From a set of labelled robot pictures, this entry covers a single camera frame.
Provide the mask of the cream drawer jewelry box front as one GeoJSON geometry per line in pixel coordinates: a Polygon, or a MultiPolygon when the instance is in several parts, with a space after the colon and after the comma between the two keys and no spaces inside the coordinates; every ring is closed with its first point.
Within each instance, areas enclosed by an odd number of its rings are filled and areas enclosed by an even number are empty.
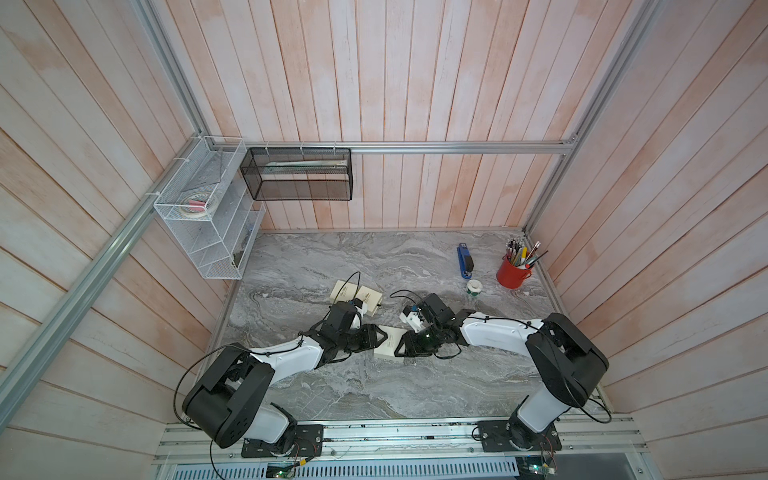
{"type": "Polygon", "coordinates": [[[360,288],[356,282],[338,280],[330,294],[330,301],[335,304],[338,301],[348,302],[357,297],[360,288]]]}

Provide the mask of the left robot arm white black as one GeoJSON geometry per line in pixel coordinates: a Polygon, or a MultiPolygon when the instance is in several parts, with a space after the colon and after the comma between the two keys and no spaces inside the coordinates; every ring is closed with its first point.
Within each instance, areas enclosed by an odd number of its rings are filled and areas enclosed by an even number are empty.
{"type": "Polygon", "coordinates": [[[364,324],[367,306],[360,300],[338,301],[297,339],[267,349],[231,343],[186,394],[181,410],[214,444],[225,449],[241,439],[258,442],[273,455],[296,447],[297,421],[264,397],[271,385],[298,373],[340,362],[341,353],[373,350],[388,334],[364,324]]]}

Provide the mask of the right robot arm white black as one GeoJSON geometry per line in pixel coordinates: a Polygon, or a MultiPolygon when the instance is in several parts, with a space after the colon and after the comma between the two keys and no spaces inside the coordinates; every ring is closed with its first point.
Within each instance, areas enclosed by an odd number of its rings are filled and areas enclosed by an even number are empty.
{"type": "Polygon", "coordinates": [[[547,439],[554,422],[571,409],[582,410],[609,369],[607,357],[565,315],[519,320],[479,311],[453,312],[435,294],[401,314],[410,327],[400,338],[397,357],[437,356],[440,348],[489,347],[531,359],[542,386],[506,420],[502,438],[519,450],[547,439]]]}

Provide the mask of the small tape roll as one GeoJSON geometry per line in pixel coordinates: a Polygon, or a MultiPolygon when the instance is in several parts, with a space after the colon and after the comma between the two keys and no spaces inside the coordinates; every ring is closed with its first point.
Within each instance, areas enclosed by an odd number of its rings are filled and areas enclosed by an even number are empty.
{"type": "Polygon", "coordinates": [[[482,290],[483,290],[483,285],[479,280],[470,279],[467,281],[466,291],[469,295],[477,296],[482,292],[482,290]]]}

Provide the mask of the blue stapler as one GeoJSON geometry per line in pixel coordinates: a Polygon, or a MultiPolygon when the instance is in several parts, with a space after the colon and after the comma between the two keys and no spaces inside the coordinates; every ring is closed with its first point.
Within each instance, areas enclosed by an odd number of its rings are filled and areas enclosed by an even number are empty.
{"type": "Polygon", "coordinates": [[[457,255],[461,276],[466,280],[471,280],[474,270],[474,262],[466,243],[460,243],[457,246],[457,255]]]}

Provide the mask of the red pen cup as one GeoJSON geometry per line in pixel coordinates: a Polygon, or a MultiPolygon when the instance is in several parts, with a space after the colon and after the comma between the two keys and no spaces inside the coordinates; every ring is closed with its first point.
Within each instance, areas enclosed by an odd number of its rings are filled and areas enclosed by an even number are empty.
{"type": "Polygon", "coordinates": [[[512,290],[521,287],[532,274],[532,269],[515,266],[507,257],[504,257],[496,273],[496,279],[501,286],[512,290]]]}

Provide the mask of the pens bundle in cup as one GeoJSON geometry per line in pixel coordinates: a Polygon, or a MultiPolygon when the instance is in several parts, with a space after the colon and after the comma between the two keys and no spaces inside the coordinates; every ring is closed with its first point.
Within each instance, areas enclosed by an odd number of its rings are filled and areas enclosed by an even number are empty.
{"type": "Polygon", "coordinates": [[[547,251],[540,251],[540,242],[536,242],[532,248],[526,247],[520,239],[510,239],[506,244],[504,259],[514,267],[530,270],[547,251]]]}

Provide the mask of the black mesh basket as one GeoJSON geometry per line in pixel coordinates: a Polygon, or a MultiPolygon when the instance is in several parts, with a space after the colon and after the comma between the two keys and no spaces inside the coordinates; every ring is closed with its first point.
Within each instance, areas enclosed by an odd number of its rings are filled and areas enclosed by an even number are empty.
{"type": "Polygon", "coordinates": [[[347,202],[353,198],[348,149],[251,147],[240,173],[256,201],[347,202]]]}

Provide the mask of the tape roll in rack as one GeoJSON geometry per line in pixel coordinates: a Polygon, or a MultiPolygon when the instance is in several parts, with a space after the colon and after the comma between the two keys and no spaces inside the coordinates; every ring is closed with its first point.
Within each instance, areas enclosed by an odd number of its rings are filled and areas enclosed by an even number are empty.
{"type": "Polygon", "coordinates": [[[178,207],[180,214],[185,218],[200,219],[213,215],[218,207],[219,200],[211,192],[195,192],[186,197],[178,207]]]}

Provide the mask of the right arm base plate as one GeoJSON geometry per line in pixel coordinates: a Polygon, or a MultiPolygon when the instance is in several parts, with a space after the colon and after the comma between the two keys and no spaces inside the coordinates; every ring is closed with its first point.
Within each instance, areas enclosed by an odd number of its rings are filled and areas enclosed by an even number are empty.
{"type": "Polygon", "coordinates": [[[529,430],[518,420],[485,420],[477,424],[477,436],[486,453],[560,451],[562,442],[555,423],[542,432],[529,430]]]}

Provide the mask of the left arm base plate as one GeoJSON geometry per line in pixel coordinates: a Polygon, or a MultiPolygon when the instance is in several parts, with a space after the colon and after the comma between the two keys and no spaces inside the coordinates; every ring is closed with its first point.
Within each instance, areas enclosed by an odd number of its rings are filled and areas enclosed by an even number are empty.
{"type": "Polygon", "coordinates": [[[245,439],[241,456],[270,460],[289,458],[312,459],[322,453],[324,439],[323,425],[289,426],[283,436],[274,444],[262,440],[245,439]]]}

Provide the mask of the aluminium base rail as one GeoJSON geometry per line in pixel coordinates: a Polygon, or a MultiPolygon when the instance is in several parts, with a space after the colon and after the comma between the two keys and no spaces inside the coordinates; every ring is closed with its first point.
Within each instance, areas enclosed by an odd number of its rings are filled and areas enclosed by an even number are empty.
{"type": "MultiPolygon", "coordinates": [[[[306,440],[292,446],[301,449],[285,458],[313,455],[318,461],[485,457],[477,428],[478,418],[321,420],[324,427],[321,445],[312,447],[306,440]]],[[[568,454],[645,453],[649,450],[633,419],[615,416],[600,424],[583,414],[569,413],[555,422],[556,432],[528,453],[535,455],[556,449],[558,458],[568,454]]],[[[191,464],[238,462],[242,441],[227,449],[210,443],[201,431],[170,424],[163,433],[153,463],[191,464]]]]}

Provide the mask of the aluminium frame horizontal bar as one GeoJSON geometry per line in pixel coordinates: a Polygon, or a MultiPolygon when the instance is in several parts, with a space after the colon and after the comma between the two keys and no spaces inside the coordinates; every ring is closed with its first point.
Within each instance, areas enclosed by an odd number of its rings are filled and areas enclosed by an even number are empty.
{"type": "Polygon", "coordinates": [[[348,149],[358,155],[426,155],[426,154],[544,154],[564,155],[576,146],[575,141],[564,140],[522,140],[522,141],[298,141],[278,142],[244,141],[245,148],[263,148],[267,150],[298,149],[306,153],[309,149],[330,149],[337,151],[348,149]]]}

